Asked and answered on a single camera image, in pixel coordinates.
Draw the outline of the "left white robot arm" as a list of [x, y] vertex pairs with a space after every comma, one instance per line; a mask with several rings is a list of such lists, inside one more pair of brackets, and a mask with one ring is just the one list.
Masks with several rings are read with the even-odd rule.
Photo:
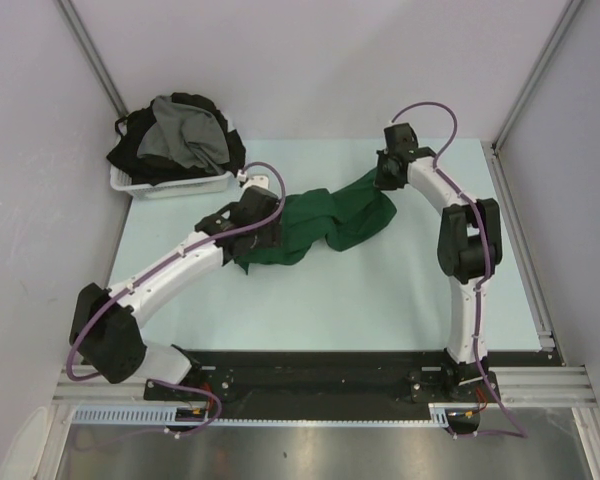
[[166, 382], [177, 398], [201, 387], [199, 364], [176, 345], [143, 338], [142, 328], [195, 280], [252, 251], [279, 245], [283, 201], [250, 186], [241, 198], [204, 217], [160, 260], [113, 286], [85, 286], [78, 294], [69, 335], [71, 356], [80, 355], [96, 376], [119, 384], [133, 376]]

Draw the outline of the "green t shirt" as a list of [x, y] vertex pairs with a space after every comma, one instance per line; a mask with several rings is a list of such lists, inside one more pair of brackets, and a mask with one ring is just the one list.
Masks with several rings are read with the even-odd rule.
[[281, 244], [252, 251], [235, 260], [248, 272], [252, 265], [292, 266], [316, 242], [344, 252], [385, 229], [397, 213], [391, 199], [375, 185], [376, 170], [331, 192], [325, 188], [290, 195], [281, 215]]

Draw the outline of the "black t shirt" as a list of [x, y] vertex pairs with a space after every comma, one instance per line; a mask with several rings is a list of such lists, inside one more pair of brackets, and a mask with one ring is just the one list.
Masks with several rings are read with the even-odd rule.
[[237, 130], [209, 98], [174, 92], [115, 123], [118, 143], [107, 154], [135, 184], [236, 174], [246, 163]]

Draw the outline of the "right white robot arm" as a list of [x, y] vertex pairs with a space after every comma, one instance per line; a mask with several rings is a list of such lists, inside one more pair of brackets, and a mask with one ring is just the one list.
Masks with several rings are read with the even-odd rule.
[[409, 124], [387, 126], [384, 139], [377, 152], [376, 188], [395, 191], [409, 185], [440, 215], [436, 254], [451, 291], [441, 388], [449, 399], [464, 401], [488, 370], [483, 313], [488, 283], [503, 256], [499, 204], [466, 193], [436, 165], [434, 150], [419, 145]]

